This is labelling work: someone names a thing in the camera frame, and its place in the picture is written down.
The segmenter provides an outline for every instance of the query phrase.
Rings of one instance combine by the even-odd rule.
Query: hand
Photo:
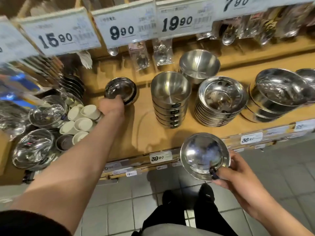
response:
[[[120,95],[117,95],[115,99],[103,98],[100,100],[99,110],[107,115],[110,112],[116,112],[120,115],[124,115],[125,105]]]
[[[240,154],[230,151],[230,156],[231,168],[219,168],[216,173],[220,179],[214,180],[213,183],[230,190],[241,207],[260,221],[260,209],[275,200]]]

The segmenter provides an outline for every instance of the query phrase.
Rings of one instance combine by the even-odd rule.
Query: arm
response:
[[[11,209],[42,214],[75,233],[124,120],[120,97],[101,100],[100,110],[105,116],[97,126],[47,167]]]
[[[232,191],[242,208],[258,220],[272,236],[313,236],[289,214],[262,186],[246,161],[230,151],[231,169],[217,171],[221,178],[214,183]]]

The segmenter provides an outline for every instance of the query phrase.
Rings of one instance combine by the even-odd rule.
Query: dark sleeve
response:
[[[70,236],[60,223],[29,211],[8,210],[0,212],[1,236]]]

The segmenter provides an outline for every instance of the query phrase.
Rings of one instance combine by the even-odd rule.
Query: forearm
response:
[[[271,236],[313,236],[274,199],[260,209],[258,220]]]
[[[11,208],[43,214],[74,233],[123,120],[116,112],[104,116],[84,139],[38,175]]]

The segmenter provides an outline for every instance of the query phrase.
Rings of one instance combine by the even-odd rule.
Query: leg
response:
[[[164,192],[162,202],[143,222],[142,230],[157,224],[186,225],[184,207],[170,190]]]
[[[202,184],[194,207],[196,227],[223,236],[237,236],[219,213],[214,201],[211,186],[207,183]]]

